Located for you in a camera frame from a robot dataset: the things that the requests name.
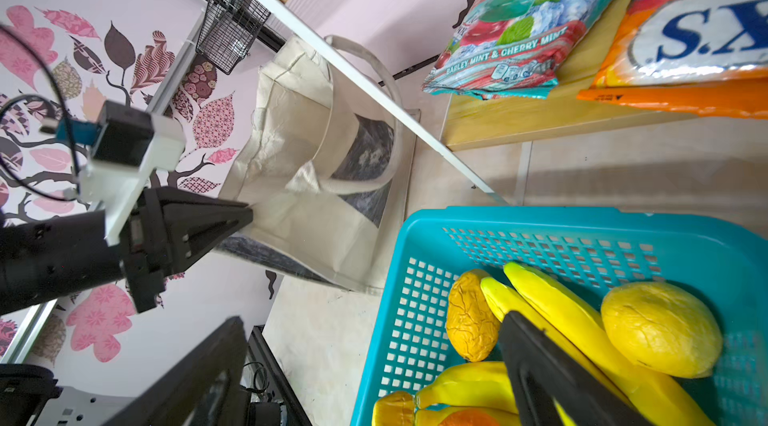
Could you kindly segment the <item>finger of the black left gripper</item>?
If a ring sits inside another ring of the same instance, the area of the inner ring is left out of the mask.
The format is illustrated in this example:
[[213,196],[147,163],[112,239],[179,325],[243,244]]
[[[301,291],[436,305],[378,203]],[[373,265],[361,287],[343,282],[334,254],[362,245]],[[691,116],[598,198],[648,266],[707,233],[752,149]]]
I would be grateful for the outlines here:
[[244,219],[164,220],[161,226],[161,246],[165,256],[160,262],[163,274],[186,272],[200,258],[246,225]]
[[157,198],[164,225],[168,228],[242,227],[253,220],[253,211],[242,202],[213,198],[173,187],[158,188]]

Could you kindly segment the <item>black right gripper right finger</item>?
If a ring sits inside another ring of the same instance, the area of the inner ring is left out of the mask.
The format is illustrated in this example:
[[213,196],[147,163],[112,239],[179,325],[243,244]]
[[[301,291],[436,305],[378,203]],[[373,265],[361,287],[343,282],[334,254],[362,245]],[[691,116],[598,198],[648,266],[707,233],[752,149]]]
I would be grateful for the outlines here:
[[561,425],[563,410],[578,425],[647,425],[521,313],[508,313],[499,343],[524,425]]

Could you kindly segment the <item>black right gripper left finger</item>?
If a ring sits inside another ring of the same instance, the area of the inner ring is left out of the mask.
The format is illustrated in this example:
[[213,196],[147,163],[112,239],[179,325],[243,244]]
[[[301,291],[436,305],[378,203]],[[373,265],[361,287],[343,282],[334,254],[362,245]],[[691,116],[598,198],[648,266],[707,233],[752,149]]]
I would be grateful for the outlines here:
[[226,319],[108,425],[243,425],[248,393],[240,385],[247,352],[244,324]]

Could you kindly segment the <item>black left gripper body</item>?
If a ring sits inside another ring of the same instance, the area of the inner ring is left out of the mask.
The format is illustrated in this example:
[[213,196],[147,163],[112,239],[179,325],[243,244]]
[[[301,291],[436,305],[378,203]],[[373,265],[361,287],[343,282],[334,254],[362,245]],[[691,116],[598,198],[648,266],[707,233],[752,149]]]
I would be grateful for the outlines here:
[[137,313],[154,309],[165,291],[172,258],[163,208],[176,192],[171,186],[145,188],[120,232],[120,269]]

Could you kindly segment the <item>orange tangerine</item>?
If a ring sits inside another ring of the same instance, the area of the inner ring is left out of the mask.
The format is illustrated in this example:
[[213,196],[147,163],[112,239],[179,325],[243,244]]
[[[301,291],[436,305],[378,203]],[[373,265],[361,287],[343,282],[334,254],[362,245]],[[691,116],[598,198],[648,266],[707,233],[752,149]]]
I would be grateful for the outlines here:
[[448,414],[440,426],[499,426],[500,423],[490,414],[479,408],[462,409]]

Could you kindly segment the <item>beige canvas tote bag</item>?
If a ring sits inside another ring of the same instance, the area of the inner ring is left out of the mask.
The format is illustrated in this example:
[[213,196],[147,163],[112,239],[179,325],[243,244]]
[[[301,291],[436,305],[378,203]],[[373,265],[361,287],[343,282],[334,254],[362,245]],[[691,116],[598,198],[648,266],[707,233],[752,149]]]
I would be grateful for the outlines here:
[[307,42],[259,72],[248,142],[220,197],[252,222],[222,252],[341,289],[383,291],[404,222],[415,134]]

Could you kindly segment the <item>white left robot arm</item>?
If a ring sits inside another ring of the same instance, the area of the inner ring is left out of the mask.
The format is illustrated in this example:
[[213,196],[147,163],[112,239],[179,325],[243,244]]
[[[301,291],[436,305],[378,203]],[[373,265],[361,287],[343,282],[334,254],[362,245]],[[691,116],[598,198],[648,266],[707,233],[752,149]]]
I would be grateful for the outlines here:
[[146,188],[116,244],[92,211],[1,230],[1,311],[15,312],[125,280],[137,312],[153,309],[168,277],[186,272],[253,220],[245,203]]

